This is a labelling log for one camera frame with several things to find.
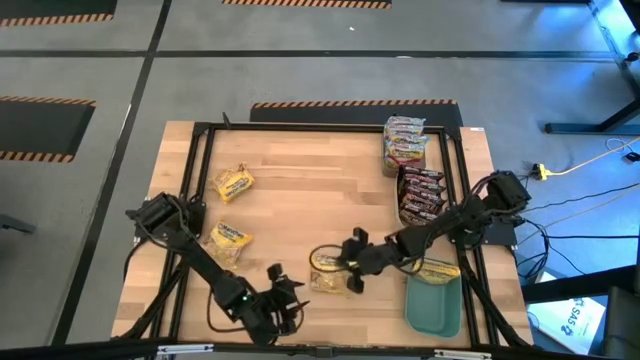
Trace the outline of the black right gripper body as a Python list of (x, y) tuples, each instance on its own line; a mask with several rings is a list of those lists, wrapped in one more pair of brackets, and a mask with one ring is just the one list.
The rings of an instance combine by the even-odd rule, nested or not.
[(343, 264), (352, 273), (378, 275), (387, 266), (399, 265), (408, 258), (408, 252), (393, 236), (381, 244), (372, 244), (356, 237), (343, 242)]

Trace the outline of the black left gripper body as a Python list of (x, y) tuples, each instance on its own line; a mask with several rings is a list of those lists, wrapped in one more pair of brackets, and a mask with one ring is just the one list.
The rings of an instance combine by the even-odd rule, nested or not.
[(274, 289), (241, 295), (231, 306), (234, 322), (240, 321), (250, 340), (257, 345), (272, 345), (281, 335), (281, 316), (296, 304), (295, 292)]

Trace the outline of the white plastic bin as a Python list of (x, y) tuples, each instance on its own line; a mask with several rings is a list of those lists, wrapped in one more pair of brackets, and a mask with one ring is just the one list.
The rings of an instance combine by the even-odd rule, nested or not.
[[(402, 199), (403, 195), (406, 193), (406, 192), (403, 190), (403, 187), (404, 187), (404, 186), (406, 186), (406, 185), (411, 185), (411, 184), (408, 184), (408, 183), (406, 183), (406, 182), (404, 182), (404, 181), (403, 181), (403, 178), (406, 176), (406, 175), (403, 173), (403, 171), (402, 171), (402, 168), (403, 168), (403, 167), (404, 167), (404, 166), (401, 166), (401, 167), (400, 167), (399, 172), (397, 173), (397, 177), (396, 177), (396, 199), (397, 199), (397, 210), (398, 210), (398, 216), (399, 216), (399, 213), (400, 213), (400, 211), (401, 211), (401, 209), (400, 209), (401, 199)], [(444, 186), (444, 184), (442, 183), (443, 179), (439, 180), (439, 183), (441, 184), (441, 187), (444, 187), (444, 188), (445, 188), (445, 190), (446, 190), (446, 187), (445, 187), (445, 186)]]

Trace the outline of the green plastic bin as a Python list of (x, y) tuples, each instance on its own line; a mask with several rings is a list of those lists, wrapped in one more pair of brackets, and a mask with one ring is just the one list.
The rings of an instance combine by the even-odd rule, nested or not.
[(462, 313), (461, 275), (445, 285), (431, 285), (409, 277), (405, 319), (415, 331), (443, 338), (458, 335)]

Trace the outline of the black hazard-striped floor mat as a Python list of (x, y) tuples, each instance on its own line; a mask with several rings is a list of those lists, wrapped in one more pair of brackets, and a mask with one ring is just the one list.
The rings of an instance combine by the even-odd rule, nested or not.
[(224, 5), (387, 10), (392, 0), (221, 0)]
[(95, 100), (0, 96), (0, 161), (70, 163)]
[(0, 28), (110, 21), (118, 0), (0, 0)]
[(425, 119), (428, 126), (463, 125), (451, 99), (258, 102), (250, 110), (251, 122), (384, 124), (391, 116)]

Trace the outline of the black rig crossbar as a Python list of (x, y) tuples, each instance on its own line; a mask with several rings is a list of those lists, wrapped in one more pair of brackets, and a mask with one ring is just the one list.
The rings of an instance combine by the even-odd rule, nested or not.
[(491, 353), (493, 360), (621, 360), (604, 356), (576, 355), (543, 351), (537, 347), (504, 347), (478, 345), (468, 349), (430, 347), (344, 347), (344, 346), (259, 346), (245, 343), (173, 342), (169, 338), (110, 340), (101, 342), (49, 345), (0, 350), (0, 360), (130, 360), (157, 357), (158, 346), (173, 344), (214, 344), (213, 352), (305, 355), (317, 359), (339, 356), (406, 356), (434, 358), (436, 349), (466, 350)]

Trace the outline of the white printed cardboard box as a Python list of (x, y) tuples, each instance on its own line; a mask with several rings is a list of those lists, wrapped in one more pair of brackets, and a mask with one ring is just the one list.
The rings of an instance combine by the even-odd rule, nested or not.
[(561, 350), (600, 355), (607, 306), (606, 296), (577, 297), (526, 304), (530, 325)]

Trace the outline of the black floor beam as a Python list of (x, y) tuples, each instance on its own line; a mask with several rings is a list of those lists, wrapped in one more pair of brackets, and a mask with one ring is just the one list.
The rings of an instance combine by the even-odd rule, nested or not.
[(522, 288), (522, 294), (526, 303), (543, 303), (600, 296), (613, 287), (640, 293), (640, 265), (530, 284)]

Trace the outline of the dark grey case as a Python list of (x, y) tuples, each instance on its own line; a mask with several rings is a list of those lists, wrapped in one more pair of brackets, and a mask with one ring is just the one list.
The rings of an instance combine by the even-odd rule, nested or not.
[(640, 360), (640, 296), (618, 287), (610, 289), (603, 352), (610, 358)]

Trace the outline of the dark stand foot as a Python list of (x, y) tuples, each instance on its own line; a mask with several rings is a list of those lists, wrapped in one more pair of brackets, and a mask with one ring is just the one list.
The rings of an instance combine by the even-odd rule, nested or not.
[(36, 230), (36, 226), (9, 215), (0, 214), (0, 229), (15, 230), (26, 234), (32, 234)]

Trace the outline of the silver metal bracket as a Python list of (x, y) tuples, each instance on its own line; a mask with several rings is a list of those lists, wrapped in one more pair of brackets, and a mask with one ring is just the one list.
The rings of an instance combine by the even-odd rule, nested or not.
[(452, 349), (436, 349), (433, 357), (444, 360), (493, 360), (491, 353)]
[(214, 344), (173, 344), (157, 347), (155, 355), (157, 357), (171, 357), (183, 354), (198, 354), (213, 352)]

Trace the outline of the black aluminium table frame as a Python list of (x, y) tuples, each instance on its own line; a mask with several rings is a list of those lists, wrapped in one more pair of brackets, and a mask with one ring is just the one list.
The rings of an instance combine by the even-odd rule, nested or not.
[[(166, 124), (149, 196), (179, 191), (194, 125), (183, 121)], [(215, 129), (211, 176), (245, 162), (257, 181), (228, 205), (205, 185), (208, 209), (204, 237), (219, 220), (254, 235), (254, 242), (245, 248), (234, 270), (259, 290), (270, 287), (266, 270), (273, 263), (281, 263), (291, 278), (308, 284), (309, 252), (321, 244), (340, 244), (354, 227), (366, 229), (375, 243), (400, 228), (393, 202), (394, 180), (383, 176), (380, 168), (382, 125), (354, 126), (359, 132), (347, 132), (347, 127), (236, 123), (229, 130), (224, 125)], [(457, 150), (453, 137), (446, 139), (455, 184), (452, 197), (457, 200), (464, 191), (462, 172), (456, 166), (458, 152), (464, 153), (470, 185), (494, 170), (484, 129), (463, 127), (460, 135), (462, 150)], [(514, 258), (504, 247), (483, 248), (493, 301), (518, 335), (532, 343)], [(151, 303), (161, 281), (165, 254), (164, 249), (145, 244), (132, 257), (112, 336), (129, 330)], [(404, 316), (404, 274), (387, 268), (379, 276), (367, 276), (365, 281), (361, 295), (320, 293), (309, 285), (297, 288), (299, 298), (310, 301), (299, 332), (280, 338), (280, 346), (260, 349), (252, 346), (245, 332), (219, 334), (209, 329), (209, 287), (192, 272), (177, 320), (177, 338), (214, 343), (219, 351), (305, 351), (316, 356), (392, 351), (404, 355), (411, 350), (426, 355), (427, 348), (466, 350), (472, 346), (468, 333), (471, 325), (467, 325), (464, 313), (454, 337), (423, 335), (408, 325)]]

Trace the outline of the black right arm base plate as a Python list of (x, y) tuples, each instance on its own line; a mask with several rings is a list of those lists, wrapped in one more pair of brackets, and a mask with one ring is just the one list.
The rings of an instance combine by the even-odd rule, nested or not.
[(481, 244), (507, 247), (515, 246), (517, 239), (514, 225), (510, 222), (495, 220), (485, 229)]

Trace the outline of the black desk frame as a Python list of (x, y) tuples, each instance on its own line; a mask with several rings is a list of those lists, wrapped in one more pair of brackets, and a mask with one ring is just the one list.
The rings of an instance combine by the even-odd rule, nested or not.
[(633, 100), (600, 123), (546, 123), (543, 126), (543, 131), (547, 134), (564, 135), (640, 136), (640, 124), (628, 125), (628, 122), (640, 116), (640, 82), (633, 75), (627, 56), (623, 55), (611, 31), (600, 19), (602, 10), (597, 5), (597, 0), (590, 0), (588, 7), (600, 28), (621, 77), (633, 95)]

